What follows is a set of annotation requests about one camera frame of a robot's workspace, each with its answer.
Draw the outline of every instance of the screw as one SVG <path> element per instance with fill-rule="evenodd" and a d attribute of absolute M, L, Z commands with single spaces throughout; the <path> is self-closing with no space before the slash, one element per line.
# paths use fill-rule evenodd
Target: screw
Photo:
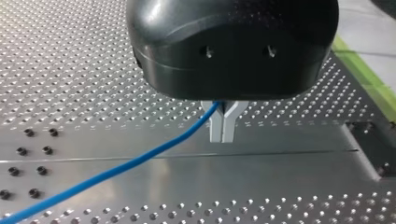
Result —
<path fill-rule="evenodd" d="M 51 155 L 53 152 L 52 147 L 43 147 L 43 152 L 47 155 Z"/>
<path fill-rule="evenodd" d="M 32 129 L 25 129 L 25 131 L 23 131 L 25 134 L 26 134 L 26 136 L 28 136 L 28 137 L 33 137 L 34 135 L 35 135 L 35 132 L 33 132 L 33 130 Z"/>
<path fill-rule="evenodd" d="M 49 134 L 50 134 L 52 137 L 56 137 L 56 136 L 59 135 L 59 133 L 58 133 L 58 131 L 57 131 L 56 129 L 49 129 Z"/>
<path fill-rule="evenodd" d="M 3 200 L 7 200 L 9 198 L 9 196 L 11 196 L 11 193 L 6 190 L 6 189 L 2 189 L 0 190 L 0 198 Z"/>
<path fill-rule="evenodd" d="M 8 169 L 8 173 L 12 176 L 17 176 L 20 173 L 20 170 L 18 170 L 17 167 L 10 167 Z"/>
<path fill-rule="evenodd" d="M 38 189 L 30 189 L 29 190 L 29 196 L 31 198 L 36 199 L 36 198 L 40 197 L 40 191 L 38 191 Z"/>
<path fill-rule="evenodd" d="M 26 150 L 26 148 L 24 148 L 24 147 L 18 147 L 17 153 L 18 153 L 20 156 L 26 156 L 27 150 Z"/>
<path fill-rule="evenodd" d="M 39 175 L 46 175 L 47 174 L 47 168 L 46 167 L 44 167 L 44 166 L 39 166 L 39 167 L 37 167 L 37 173 L 39 174 Z"/>

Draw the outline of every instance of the aluminum surface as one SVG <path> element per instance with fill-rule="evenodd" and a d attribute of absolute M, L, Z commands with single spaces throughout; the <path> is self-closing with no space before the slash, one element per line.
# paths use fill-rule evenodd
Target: aluminum surface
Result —
<path fill-rule="evenodd" d="M 204 113 L 199 102 L 165 97 L 144 81 L 124 10 L 121 0 L 0 1 L 0 189 L 12 193 L 0 200 L 0 216 L 158 146 Z M 346 120 L 386 123 L 331 54 L 311 90 L 250 102 L 234 143 L 210 144 L 206 125 L 160 158 L 23 223 L 394 223 L 396 182 L 375 180 Z M 29 198 L 32 188 L 41 198 Z"/>
<path fill-rule="evenodd" d="M 356 154 L 156 159 L 22 223 L 57 219 L 73 223 L 76 218 L 80 223 L 90 223 L 94 217 L 101 218 L 100 223 L 111 223 L 114 217 L 120 219 L 119 223 L 134 223 L 131 218 L 135 214 L 136 223 L 395 221 L 394 184 L 380 182 L 379 188 Z M 39 189 L 42 198 L 47 198 L 120 162 L 20 163 L 22 176 L 0 175 L 7 180 L 2 181 L 2 188 L 15 194 L 12 201 L 0 203 L 0 209 L 10 213 L 35 203 L 37 200 L 27 195 L 31 188 Z M 39 165 L 49 169 L 47 176 L 35 172 Z"/>

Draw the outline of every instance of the screw hole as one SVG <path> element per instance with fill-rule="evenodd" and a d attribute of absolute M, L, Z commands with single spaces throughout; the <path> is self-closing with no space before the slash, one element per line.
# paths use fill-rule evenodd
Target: screw hole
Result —
<path fill-rule="evenodd" d="M 276 48 L 274 48 L 271 45 L 268 45 L 265 49 L 262 50 L 262 55 L 268 58 L 275 58 Z"/>
<path fill-rule="evenodd" d="M 200 54 L 205 56 L 208 59 L 212 58 L 214 53 L 215 53 L 215 51 L 212 48 L 210 48 L 209 46 L 203 46 L 200 49 Z"/>

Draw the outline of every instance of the bolt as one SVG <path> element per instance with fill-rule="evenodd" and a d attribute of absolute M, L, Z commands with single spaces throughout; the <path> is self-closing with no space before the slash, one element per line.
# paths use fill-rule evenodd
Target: bolt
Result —
<path fill-rule="evenodd" d="M 40 197 L 40 191 L 38 191 L 38 189 L 30 189 L 29 190 L 29 196 L 31 198 L 36 199 L 36 198 Z"/>
<path fill-rule="evenodd" d="M 28 136 L 28 137 L 33 137 L 34 135 L 35 135 L 35 132 L 33 132 L 33 130 L 32 129 L 25 129 L 25 131 L 23 131 L 25 134 L 26 134 L 26 136 Z"/>
<path fill-rule="evenodd" d="M 380 176 L 384 176 L 390 173 L 390 165 L 389 163 L 385 162 L 382 166 L 377 169 L 377 172 Z"/>
<path fill-rule="evenodd" d="M 2 189 L 0 190 L 0 198 L 3 200 L 7 200 L 9 198 L 9 196 L 11 196 L 11 193 L 6 190 L 6 189 Z"/>
<path fill-rule="evenodd" d="M 59 135 L 59 133 L 58 133 L 58 131 L 57 131 L 56 129 L 49 129 L 49 134 L 50 134 L 52 137 L 56 137 L 56 136 Z"/>
<path fill-rule="evenodd" d="M 52 147 L 43 147 L 43 152 L 47 155 L 51 155 L 53 152 Z"/>
<path fill-rule="evenodd" d="M 20 170 L 18 170 L 17 167 L 10 167 L 8 169 L 8 173 L 12 176 L 17 176 L 20 173 Z"/>
<path fill-rule="evenodd" d="M 26 156 L 27 150 L 26 150 L 26 148 L 24 148 L 24 147 L 18 147 L 17 153 L 18 153 L 20 156 Z"/>
<path fill-rule="evenodd" d="M 44 166 L 39 166 L 39 167 L 37 167 L 36 170 L 37 170 L 37 173 L 39 175 L 46 175 L 47 174 L 47 168 L 44 167 Z"/>

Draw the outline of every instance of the hole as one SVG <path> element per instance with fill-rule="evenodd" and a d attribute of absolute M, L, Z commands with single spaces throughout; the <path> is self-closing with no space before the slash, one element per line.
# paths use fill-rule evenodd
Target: hole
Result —
<path fill-rule="evenodd" d="M 177 213 L 176 213 L 175 211 L 173 211 L 173 212 L 170 212 L 170 213 L 168 214 L 168 217 L 169 217 L 169 218 L 175 218 L 176 215 L 177 215 Z"/>
<path fill-rule="evenodd" d="M 129 207 L 128 207 L 128 206 L 123 207 L 123 208 L 121 209 L 121 211 L 122 211 L 123 213 L 127 213 L 127 212 L 129 211 Z"/>
<path fill-rule="evenodd" d="M 105 209 L 103 210 L 103 213 L 104 213 L 104 214 L 108 214 L 110 211 L 111 211 L 110 208 L 105 208 Z"/>
<path fill-rule="evenodd" d="M 98 224 L 100 221 L 100 217 L 93 217 L 91 218 L 91 224 Z"/>
<path fill-rule="evenodd" d="M 79 224 L 80 223 L 80 219 L 79 217 L 75 217 L 70 221 L 71 224 Z"/>
<path fill-rule="evenodd" d="M 139 219 L 139 215 L 138 214 L 131 215 L 131 221 L 132 222 L 136 222 L 138 219 Z"/>
<path fill-rule="evenodd" d="M 205 210 L 205 215 L 206 215 L 207 217 L 209 217 L 210 215 L 212 215 L 212 213 L 213 213 L 213 210 L 212 210 L 212 209 L 207 209 L 207 210 Z"/>
<path fill-rule="evenodd" d="M 83 213 L 84 215 L 89 215 L 90 212 L 91 212 L 91 209 L 85 209 L 82 213 Z"/>
<path fill-rule="evenodd" d="M 155 220 L 155 219 L 157 219 L 157 217 L 158 217 L 157 213 L 152 213 L 149 215 L 149 219 L 151 219 L 151 220 Z"/>
<path fill-rule="evenodd" d="M 202 56 L 205 56 L 208 59 L 212 58 L 215 53 L 215 51 L 209 46 L 203 46 L 199 51 Z"/>
<path fill-rule="evenodd" d="M 194 210 L 190 210 L 187 212 L 187 217 L 193 217 L 195 215 Z"/>
<path fill-rule="evenodd" d="M 276 49 L 273 46 L 268 45 L 266 48 L 262 50 L 262 55 L 268 58 L 275 58 Z"/>

